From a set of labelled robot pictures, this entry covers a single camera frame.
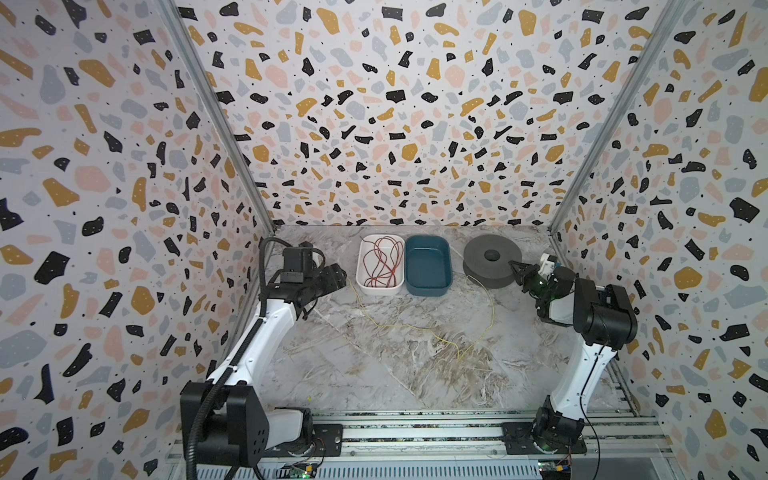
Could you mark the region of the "grey cable spool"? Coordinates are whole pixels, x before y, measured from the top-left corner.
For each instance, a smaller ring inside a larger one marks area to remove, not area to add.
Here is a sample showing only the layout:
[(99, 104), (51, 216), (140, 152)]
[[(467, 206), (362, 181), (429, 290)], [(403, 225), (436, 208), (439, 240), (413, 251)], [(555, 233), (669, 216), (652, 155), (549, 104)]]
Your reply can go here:
[(522, 261), (522, 251), (512, 240), (495, 234), (470, 240), (463, 250), (463, 270), (487, 289), (500, 289), (514, 282), (511, 261)]

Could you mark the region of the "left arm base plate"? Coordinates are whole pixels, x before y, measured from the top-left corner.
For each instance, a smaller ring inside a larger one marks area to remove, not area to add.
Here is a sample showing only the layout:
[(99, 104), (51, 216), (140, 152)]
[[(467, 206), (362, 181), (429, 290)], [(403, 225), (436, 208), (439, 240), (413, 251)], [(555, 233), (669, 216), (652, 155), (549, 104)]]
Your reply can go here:
[(297, 440), (268, 449), (264, 458), (288, 458), (298, 461), (307, 457), (339, 457), (342, 452), (342, 424), (319, 424), (304, 432)]

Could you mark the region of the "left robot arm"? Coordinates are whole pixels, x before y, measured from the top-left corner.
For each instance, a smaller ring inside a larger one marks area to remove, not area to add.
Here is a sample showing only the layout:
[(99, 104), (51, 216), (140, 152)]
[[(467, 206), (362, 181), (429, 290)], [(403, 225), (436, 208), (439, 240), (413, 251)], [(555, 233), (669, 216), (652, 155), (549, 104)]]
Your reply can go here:
[(305, 463), (323, 451), (309, 409), (267, 410), (258, 390), (284, 337), (317, 301), (343, 289), (347, 274), (327, 262), (309, 242), (280, 240), (283, 266), (273, 276), (259, 265), (259, 306), (230, 353), (205, 380), (188, 382), (180, 412), (185, 475), (199, 476), (201, 465), (219, 465), (233, 478), (242, 468), (257, 469), (262, 458), (293, 456)]

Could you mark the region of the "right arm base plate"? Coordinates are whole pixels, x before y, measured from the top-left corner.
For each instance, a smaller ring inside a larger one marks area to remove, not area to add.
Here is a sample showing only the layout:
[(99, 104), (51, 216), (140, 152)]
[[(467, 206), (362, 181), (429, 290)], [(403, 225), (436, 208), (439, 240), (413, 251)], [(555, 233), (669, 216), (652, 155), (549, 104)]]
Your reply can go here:
[(582, 420), (561, 419), (557, 424), (543, 422), (505, 422), (502, 441), (508, 455), (586, 454)]

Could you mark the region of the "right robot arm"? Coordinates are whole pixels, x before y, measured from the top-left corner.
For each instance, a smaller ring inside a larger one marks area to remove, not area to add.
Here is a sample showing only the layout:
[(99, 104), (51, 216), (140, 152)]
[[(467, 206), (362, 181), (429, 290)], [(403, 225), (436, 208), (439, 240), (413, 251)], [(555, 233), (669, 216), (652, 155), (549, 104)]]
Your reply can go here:
[(616, 354), (633, 341), (638, 323), (626, 289), (598, 286), (544, 254), (538, 264), (511, 260), (515, 282), (529, 294), (539, 319), (575, 332), (563, 378), (538, 408), (524, 438), (544, 453), (581, 453), (591, 421), (588, 405)]

